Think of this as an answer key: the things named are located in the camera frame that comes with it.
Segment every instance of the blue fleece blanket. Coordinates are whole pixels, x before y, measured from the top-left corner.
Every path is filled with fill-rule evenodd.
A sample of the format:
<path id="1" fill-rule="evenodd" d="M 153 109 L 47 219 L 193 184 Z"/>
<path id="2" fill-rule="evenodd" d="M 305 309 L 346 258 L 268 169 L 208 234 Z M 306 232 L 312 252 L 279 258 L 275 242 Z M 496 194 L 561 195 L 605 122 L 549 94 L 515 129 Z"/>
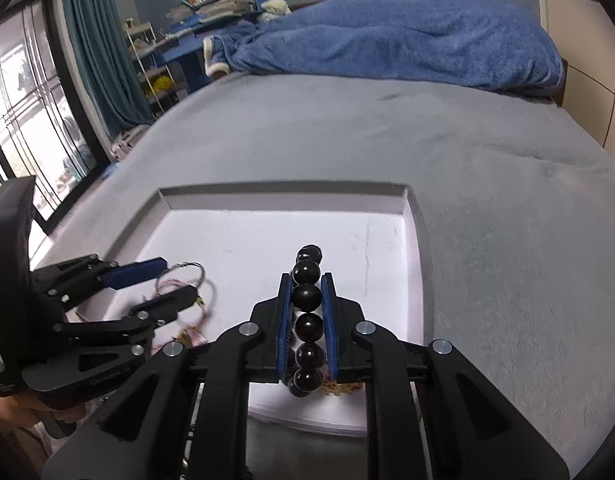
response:
<path id="1" fill-rule="evenodd" d="M 565 73 L 554 43 L 506 0 L 329 0 L 204 40 L 219 70 L 451 83 L 553 94 Z"/>

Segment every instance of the white tray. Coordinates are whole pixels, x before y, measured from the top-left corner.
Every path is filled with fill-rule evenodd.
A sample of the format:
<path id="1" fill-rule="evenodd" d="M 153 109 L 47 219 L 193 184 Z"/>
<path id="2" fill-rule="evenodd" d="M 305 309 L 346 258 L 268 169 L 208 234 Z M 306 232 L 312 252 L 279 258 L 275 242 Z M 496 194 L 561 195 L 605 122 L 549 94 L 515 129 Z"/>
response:
<path id="1" fill-rule="evenodd" d="M 337 295 L 357 301 L 366 319 L 398 338 L 423 343 L 423 287 L 411 191 L 380 184 L 259 184 L 161 190 L 126 227 L 105 258 L 121 264 L 157 256 L 169 265 L 199 262 L 207 272 L 201 296 L 214 315 L 203 333 L 214 340 L 249 319 L 255 303 L 276 296 L 299 248 L 317 244 L 321 272 L 332 272 Z M 154 282 L 105 292 L 82 314 L 117 319 L 151 298 Z M 164 342 L 180 324 L 156 331 Z M 251 384 L 249 413 L 305 431 L 363 436 L 364 392 L 305 399 L 280 384 Z"/>

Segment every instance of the gray mattress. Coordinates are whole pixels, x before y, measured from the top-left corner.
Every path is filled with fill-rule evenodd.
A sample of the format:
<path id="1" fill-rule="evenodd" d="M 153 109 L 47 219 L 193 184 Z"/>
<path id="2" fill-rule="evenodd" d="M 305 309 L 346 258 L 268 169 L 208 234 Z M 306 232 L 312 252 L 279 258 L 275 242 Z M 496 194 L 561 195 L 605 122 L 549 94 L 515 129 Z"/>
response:
<path id="1" fill-rule="evenodd" d="M 232 75 L 152 127 L 46 262 L 105 254 L 158 187 L 269 180 L 411 185 L 433 336 L 455 343 L 572 475 L 591 458 L 615 423 L 615 162 L 564 110 L 425 82 Z M 283 447 L 280 429 L 252 431 Z M 361 443 L 350 446 L 356 456 Z"/>

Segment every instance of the window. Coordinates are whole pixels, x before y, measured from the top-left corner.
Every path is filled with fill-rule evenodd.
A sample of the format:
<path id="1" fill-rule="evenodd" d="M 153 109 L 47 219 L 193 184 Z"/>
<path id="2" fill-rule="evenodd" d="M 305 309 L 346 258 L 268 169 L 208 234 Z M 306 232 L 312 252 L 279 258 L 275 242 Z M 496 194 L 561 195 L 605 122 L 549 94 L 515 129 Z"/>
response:
<path id="1" fill-rule="evenodd" d="M 17 4 L 0 22 L 0 184 L 37 177 L 37 228 L 49 234 L 107 163 L 70 79 L 52 0 Z"/>

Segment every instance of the white shelf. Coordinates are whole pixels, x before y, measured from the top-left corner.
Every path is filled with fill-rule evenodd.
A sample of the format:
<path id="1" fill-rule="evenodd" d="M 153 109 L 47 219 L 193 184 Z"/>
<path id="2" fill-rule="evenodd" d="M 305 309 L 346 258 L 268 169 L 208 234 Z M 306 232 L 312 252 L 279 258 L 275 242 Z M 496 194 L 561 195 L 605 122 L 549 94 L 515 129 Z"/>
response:
<path id="1" fill-rule="evenodd" d="M 185 88 L 185 83 L 175 84 L 174 86 L 172 86 L 172 88 L 170 88 L 168 90 L 163 90 L 162 92 L 157 92 L 155 95 L 148 97 L 148 103 L 153 105 L 157 101 L 159 101 L 159 100 L 163 99 L 164 97 L 166 97 L 167 95 L 171 94 L 172 92 L 183 90 L 184 88 Z"/>
<path id="2" fill-rule="evenodd" d="M 139 34 L 143 34 L 152 28 L 150 22 L 143 23 L 142 25 L 137 25 L 136 27 L 130 27 L 126 29 L 126 32 L 130 36 L 138 36 Z"/>
<path id="3" fill-rule="evenodd" d="M 169 40 L 161 40 L 158 41 L 158 43 L 155 43 L 153 45 L 150 45 L 147 48 L 142 48 L 140 50 L 137 50 L 137 55 L 134 55 L 134 52 L 130 53 L 130 57 L 132 58 L 133 61 L 137 61 L 139 59 L 143 59 L 146 56 L 149 56 L 150 54 L 152 54 L 157 48 L 165 45 Z"/>
<path id="4" fill-rule="evenodd" d="M 167 72 L 168 71 L 168 67 L 166 66 L 161 66 L 159 68 L 151 68 L 150 70 L 146 70 L 145 75 L 141 74 L 139 76 L 139 80 L 142 83 L 145 83 L 148 79 L 152 79 L 154 76 L 162 74 L 163 72 Z"/>

